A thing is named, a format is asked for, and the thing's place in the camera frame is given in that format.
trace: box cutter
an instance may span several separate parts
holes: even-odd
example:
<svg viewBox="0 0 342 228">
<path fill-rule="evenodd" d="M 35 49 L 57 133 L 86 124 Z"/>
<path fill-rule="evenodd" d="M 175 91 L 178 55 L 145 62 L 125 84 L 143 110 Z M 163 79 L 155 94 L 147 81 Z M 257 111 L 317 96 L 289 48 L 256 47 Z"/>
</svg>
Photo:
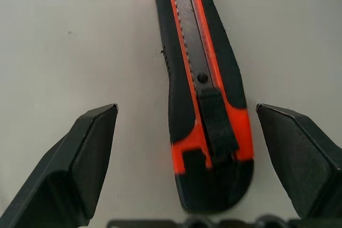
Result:
<svg viewBox="0 0 342 228">
<path fill-rule="evenodd" d="M 156 3 L 180 201 L 188 211 L 222 211 L 241 199 L 253 174 L 240 70 L 213 0 Z"/>
</svg>

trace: white surface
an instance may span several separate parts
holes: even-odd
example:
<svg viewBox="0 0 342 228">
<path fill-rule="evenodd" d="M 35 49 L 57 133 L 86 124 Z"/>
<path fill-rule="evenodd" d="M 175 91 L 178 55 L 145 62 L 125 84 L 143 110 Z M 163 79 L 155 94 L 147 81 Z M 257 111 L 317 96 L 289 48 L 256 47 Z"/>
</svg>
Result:
<svg viewBox="0 0 342 228">
<path fill-rule="evenodd" d="M 215 218 L 294 217 L 254 109 L 268 103 L 306 114 L 342 146 L 342 1 L 215 3 L 240 65 L 255 147 L 247 196 Z M 79 115 L 117 103 L 112 157 L 90 227 L 111 218 L 183 221 L 154 0 L 0 0 L 0 10 L 0 214 Z"/>
</svg>

